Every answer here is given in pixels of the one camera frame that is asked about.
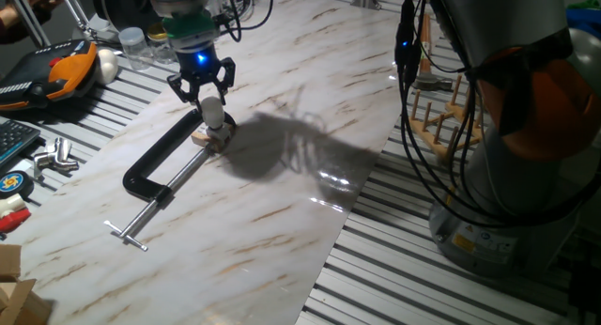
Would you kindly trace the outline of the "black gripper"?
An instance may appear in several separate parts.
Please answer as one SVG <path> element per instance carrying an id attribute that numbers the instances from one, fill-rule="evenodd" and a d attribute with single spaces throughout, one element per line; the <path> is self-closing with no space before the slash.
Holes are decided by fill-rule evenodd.
<path id="1" fill-rule="evenodd" d="M 231 57 L 219 60 L 215 47 L 209 45 L 191 53 L 177 52 L 180 73 L 167 77 L 167 84 L 184 103 L 200 109 L 198 101 L 199 85 L 215 83 L 222 105 L 226 105 L 225 95 L 234 85 L 236 63 Z M 182 88 L 182 82 L 188 81 L 188 90 Z"/>

